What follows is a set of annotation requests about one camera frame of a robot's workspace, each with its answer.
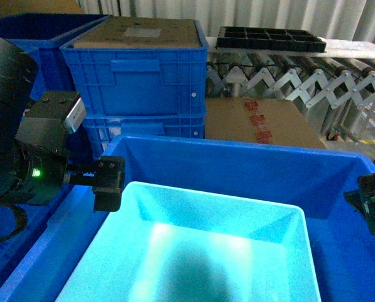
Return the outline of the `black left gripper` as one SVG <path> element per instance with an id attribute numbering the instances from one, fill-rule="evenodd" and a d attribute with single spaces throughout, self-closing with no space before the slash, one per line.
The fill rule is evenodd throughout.
<path id="1" fill-rule="evenodd" d="M 45 206 L 63 182 L 90 186 L 94 211 L 116 212 L 125 187 L 125 159 L 103 155 L 88 165 L 68 164 L 62 125 L 75 91 L 47 91 L 27 112 L 0 102 L 0 205 Z"/>

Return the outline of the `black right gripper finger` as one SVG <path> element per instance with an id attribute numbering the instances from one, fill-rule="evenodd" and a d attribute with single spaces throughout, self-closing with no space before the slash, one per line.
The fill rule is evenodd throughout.
<path id="1" fill-rule="evenodd" d="M 344 192 L 344 199 L 365 220 L 371 235 L 375 236 L 375 173 L 357 178 L 357 189 Z"/>

